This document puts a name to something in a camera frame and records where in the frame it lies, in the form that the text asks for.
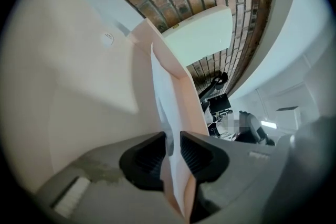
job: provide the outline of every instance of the fluorescent light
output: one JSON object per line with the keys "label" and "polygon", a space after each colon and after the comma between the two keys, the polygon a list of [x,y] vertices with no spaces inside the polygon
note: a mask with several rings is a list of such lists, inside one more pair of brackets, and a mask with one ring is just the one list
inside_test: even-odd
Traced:
{"label": "fluorescent light", "polygon": [[272,123],[272,122],[268,122],[268,121],[261,121],[261,124],[263,126],[267,126],[267,127],[271,127],[273,129],[276,129],[277,128],[277,125],[275,123]]}

